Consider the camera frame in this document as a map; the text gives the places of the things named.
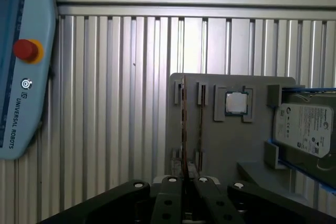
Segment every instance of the blue frame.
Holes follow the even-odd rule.
[[[44,56],[36,64],[28,64],[18,58],[15,60],[0,158],[16,159],[22,156],[38,127],[43,110],[55,27],[55,0],[25,0],[19,39],[38,40],[43,46]],[[32,81],[32,87],[29,90],[24,90],[21,87],[21,81],[25,78]],[[24,100],[22,99],[22,92],[27,93],[27,98]],[[12,122],[17,107],[17,99],[21,100],[13,140]]]

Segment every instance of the gray slot holder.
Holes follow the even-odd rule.
[[[225,102],[226,102],[226,87],[218,84],[215,85],[214,121],[224,122]]]
[[[171,172],[172,150],[181,148],[180,83],[186,77],[187,159],[195,161],[199,142],[199,93],[206,85],[207,106],[203,108],[202,174],[219,179],[226,186],[241,176],[238,162],[264,163],[264,142],[272,138],[274,110],[267,106],[268,85],[294,87],[290,77],[234,76],[219,74],[182,74],[170,76],[167,103],[165,172]],[[248,92],[248,114],[225,114],[226,93]]]
[[[174,92],[174,103],[175,104],[178,104],[179,103],[179,100],[180,100],[180,96],[179,96],[179,93],[180,93],[180,89],[181,89],[181,84],[182,84],[182,81],[175,81],[175,92]]]

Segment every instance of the white label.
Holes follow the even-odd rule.
[[[330,151],[332,120],[328,106],[283,103],[275,115],[275,140],[324,157]]]

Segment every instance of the power button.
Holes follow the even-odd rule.
[[[23,89],[31,89],[32,85],[33,85],[33,82],[29,80],[28,78],[24,78],[21,81],[21,87]]]

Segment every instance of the gray bracket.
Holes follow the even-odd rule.
[[[215,85],[214,121],[216,122],[224,122],[225,120],[225,101],[226,87]]]
[[[279,164],[279,147],[269,142],[264,143],[264,162],[273,169],[287,169]]]
[[[244,123],[251,123],[254,120],[256,104],[256,89],[253,86],[243,86],[243,91],[248,93],[247,115],[243,115]]]
[[[304,88],[304,85],[282,86],[280,84],[267,86],[267,105],[270,107],[279,107],[282,101],[283,88]]]

